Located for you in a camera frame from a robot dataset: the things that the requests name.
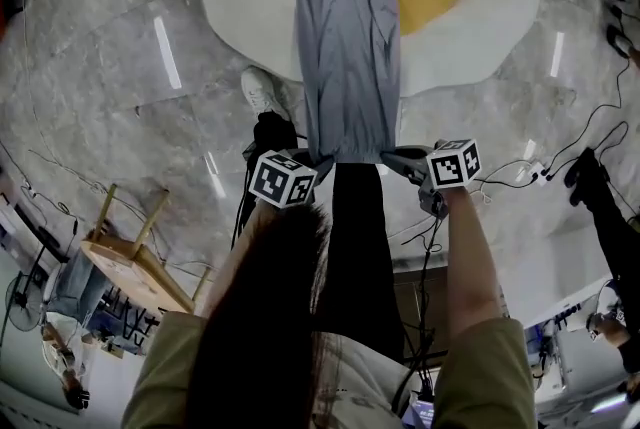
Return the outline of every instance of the chair leg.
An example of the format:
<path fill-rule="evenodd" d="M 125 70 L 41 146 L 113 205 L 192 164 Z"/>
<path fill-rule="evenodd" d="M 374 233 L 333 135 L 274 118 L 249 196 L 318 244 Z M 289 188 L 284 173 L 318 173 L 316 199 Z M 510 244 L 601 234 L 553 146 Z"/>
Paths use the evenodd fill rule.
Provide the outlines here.
<path fill-rule="evenodd" d="M 160 210 L 162 209 L 164 204 L 167 202 L 168 198 L 169 198 L 169 191 L 166 191 L 166 190 L 163 191 L 160 201 L 158 202 L 158 205 L 156 205 L 156 208 L 153 209 L 153 212 L 151 213 L 151 215 L 149 215 L 147 220 L 144 222 L 144 226 L 142 227 L 142 230 L 140 230 L 140 233 L 136 238 L 136 242 L 133 243 L 133 247 L 131 248 L 131 256 L 129 258 L 131 258 L 132 260 L 133 260 L 133 257 L 135 257 L 138 251 L 140 250 L 140 246 L 142 246 L 142 243 L 144 242 L 144 240 L 149 235 L 149 232 L 151 231 L 151 226 L 153 225 L 153 223 L 155 223 L 156 219 L 158 218 L 158 215 L 160 214 Z"/>
<path fill-rule="evenodd" d="M 93 230 L 93 234 L 91 235 L 91 242 L 98 242 L 98 236 L 102 231 L 102 225 L 104 220 L 107 217 L 107 211 L 109 210 L 109 205 L 111 205 L 111 200 L 113 199 L 113 195 L 116 193 L 116 184 L 111 184 L 109 188 L 109 192 L 107 193 L 107 199 L 104 200 L 104 204 L 102 205 L 102 210 L 100 211 L 100 217 L 98 218 L 98 222 L 96 223 L 96 227 Z"/>

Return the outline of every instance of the gray marble floor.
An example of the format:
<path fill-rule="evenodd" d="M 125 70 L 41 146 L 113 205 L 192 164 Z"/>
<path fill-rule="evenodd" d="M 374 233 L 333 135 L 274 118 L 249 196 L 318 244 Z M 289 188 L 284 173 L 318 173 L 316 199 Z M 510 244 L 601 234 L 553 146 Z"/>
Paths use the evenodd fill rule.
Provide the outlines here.
<path fill-rule="evenodd" d="M 597 104 L 617 99 L 615 76 L 624 62 L 603 40 L 604 2 L 542 0 L 536 23 L 490 79 L 402 101 L 400 144 L 475 137 L 485 174 L 522 158 L 530 143 L 533 157 L 548 162 L 577 137 Z M 254 124 L 239 88 L 248 61 L 211 30 L 200 0 L 26 3 L 26 13 L 11 21 L 0 42 L 0 138 L 34 188 L 64 202 L 82 218 L 83 230 L 96 219 L 104 198 L 96 182 L 116 182 L 121 196 L 144 211 L 167 188 L 170 202 L 156 230 L 160 254 L 174 264 L 204 261 L 219 267 L 242 194 L 240 152 L 251 141 Z M 640 39 L 637 24 L 627 23 Z M 164 67 L 159 28 L 168 36 L 177 83 Z M 559 41 L 556 71 L 552 64 Z M 639 81 L 634 69 L 622 76 L 623 109 L 602 110 L 581 141 L 595 144 L 621 119 L 629 122 L 629 135 L 605 155 L 605 163 L 634 207 L 640 204 L 635 188 L 640 177 Z M 300 116 L 301 87 L 285 88 L 291 112 Z M 558 164 L 580 150 L 566 152 Z M 20 173 L 4 153 L 0 161 L 20 184 Z M 418 255 L 420 240 L 401 245 L 429 224 L 421 223 L 426 215 L 415 187 L 382 173 L 392 253 L 396 258 Z M 517 174 L 514 166 L 494 178 L 515 182 Z M 499 267 L 517 261 L 518 250 L 534 240 L 589 223 L 584 209 L 567 203 L 560 178 L 523 190 L 485 186 L 490 205 L 474 195 Z M 331 177 L 319 188 L 319 200 L 330 205 L 330 193 Z M 72 220 L 42 199 L 36 202 L 53 233 L 66 242 Z M 128 237 L 141 224 L 122 204 L 114 205 L 110 217 Z M 445 228 L 437 241 L 446 250 Z M 192 291 L 203 268 L 182 269 L 195 276 L 171 270 Z"/>

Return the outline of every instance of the marble floor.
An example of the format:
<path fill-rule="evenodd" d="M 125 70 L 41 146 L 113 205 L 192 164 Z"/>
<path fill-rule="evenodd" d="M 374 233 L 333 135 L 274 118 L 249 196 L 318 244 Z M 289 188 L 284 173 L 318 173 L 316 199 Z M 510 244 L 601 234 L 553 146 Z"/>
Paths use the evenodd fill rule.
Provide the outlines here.
<path fill-rule="evenodd" d="M 604 1 L 542 0 L 537 21 L 491 78 L 402 100 L 399 143 L 475 137 L 485 174 L 534 145 L 533 157 L 546 163 L 579 135 L 597 104 L 617 99 L 615 76 L 624 62 L 603 40 Z M 144 211 L 169 189 L 157 245 L 162 257 L 189 271 L 170 268 L 192 292 L 204 269 L 184 262 L 218 268 L 230 246 L 244 179 L 241 151 L 254 124 L 239 87 L 249 62 L 211 30 L 200 0 L 26 0 L 26 7 L 0 42 L 0 139 L 36 191 L 81 218 L 80 232 L 97 218 L 101 185 L 116 182 L 121 197 Z M 629 32 L 640 38 L 634 25 L 628 22 Z M 162 60 L 158 36 L 165 33 L 178 80 Z M 628 121 L 629 135 L 607 152 L 605 163 L 634 207 L 640 204 L 639 81 L 635 69 L 622 76 L 623 109 L 602 110 L 581 142 L 595 144 L 618 121 Z M 302 114 L 301 86 L 284 88 L 290 111 Z M 21 174 L 0 154 L 21 184 Z M 515 182 L 518 172 L 516 166 L 493 178 Z M 418 256 L 419 239 L 401 245 L 429 224 L 416 188 L 382 173 L 393 256 Z M 490 205 L 474 195 L 500 268 L 517 261 L 518 250 L 533 241 L 589 224 L 584 209 L 567 203 L 560 179 L 522 190 L 485 186 Z M 319 201 L 330 204 L 330 192 L 331 178 L 319 188 Z M 42 199 L 36 202 L 66 243 L 73 220 Z M 140 228 L 122 204 L 114 205 L 110 218 L 127 237 Z M 446 251 L 444 227 L 436 241 Z"/>

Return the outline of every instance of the wooden stool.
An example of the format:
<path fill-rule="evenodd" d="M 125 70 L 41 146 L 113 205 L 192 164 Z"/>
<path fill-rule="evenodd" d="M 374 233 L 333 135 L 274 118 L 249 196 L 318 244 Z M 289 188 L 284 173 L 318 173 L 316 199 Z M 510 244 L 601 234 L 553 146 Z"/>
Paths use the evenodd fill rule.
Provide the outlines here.
<path fill-rule="evenodd" d="M 116 186 L 112 184 L 91 238 L 80 244 L 82 251 L 133 303 L 152 314 L 161 315 L 162 310 L 193 313 L 194 302 L 162 267 L 153 252 L 142 244 L 167 201 L 169 191 L 163 192 L 135 242 L 100 235 L 115 191 Z"/>

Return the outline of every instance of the long dark hair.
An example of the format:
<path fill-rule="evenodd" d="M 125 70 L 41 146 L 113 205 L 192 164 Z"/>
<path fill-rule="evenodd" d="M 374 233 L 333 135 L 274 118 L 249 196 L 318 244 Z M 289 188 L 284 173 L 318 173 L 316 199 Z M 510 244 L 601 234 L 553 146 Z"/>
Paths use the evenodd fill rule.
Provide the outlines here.
<path fill-rule="evenodd" d="M 278 427 L 308 427 L 323 354 L 312 312 L 327 234 L 324 216 L 309 206 L 255 230 L 200 341 L 186 427 L 262 424 L 266 417 Z"/>

